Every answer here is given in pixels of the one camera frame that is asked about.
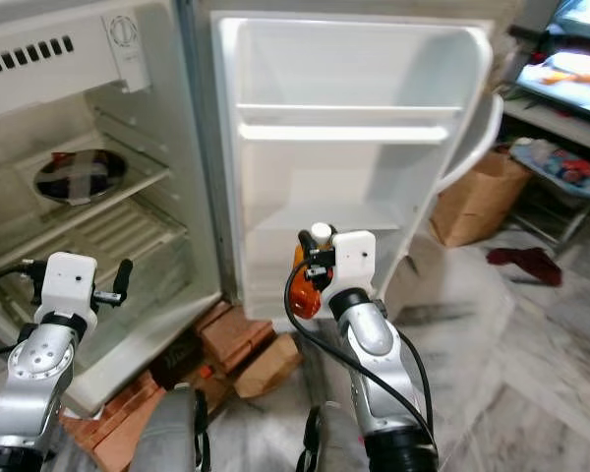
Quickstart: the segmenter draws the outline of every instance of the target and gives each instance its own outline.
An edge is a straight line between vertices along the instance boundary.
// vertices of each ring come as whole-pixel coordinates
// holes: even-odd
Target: tv screen
[[[590,116],[590,0],[564,0],[516,81]]]

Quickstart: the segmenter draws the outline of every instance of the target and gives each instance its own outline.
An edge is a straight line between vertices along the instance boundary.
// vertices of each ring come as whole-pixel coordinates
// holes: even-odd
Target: orange object
[[[295,248],[293,266],[304,260],[304,250],[300,245]],[[291,290],[288,294],[291,310],[300,318],[309,320],[317,314],[322,307],[322,293],[318,291],[313,282],[306,280],[304,270],[300,269],[293,278]]]
[[[209,379],[212,377],[214,370],[209,365],[203,365],[199,367],[199,377],[202,379]]]

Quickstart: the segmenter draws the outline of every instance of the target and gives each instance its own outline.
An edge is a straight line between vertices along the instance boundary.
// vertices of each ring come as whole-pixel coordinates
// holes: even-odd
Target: marble floor
[[[516,228],[454,250],[415,239],[414,266],[400,265],[386,303],[429,373],[441,471],[590,471],[590,233],[583,237],[558,258],[560,288],[485,264],[490,248],[540,245]],[[335,339],[333,322],[318,329]],[[305,362],[284,385],[230,400],[211,422],[214,472],[294,471],[310,407],[330,399],[350,408],[346,372],[296,340]],[[96,470],[56,436],[46,472]]]

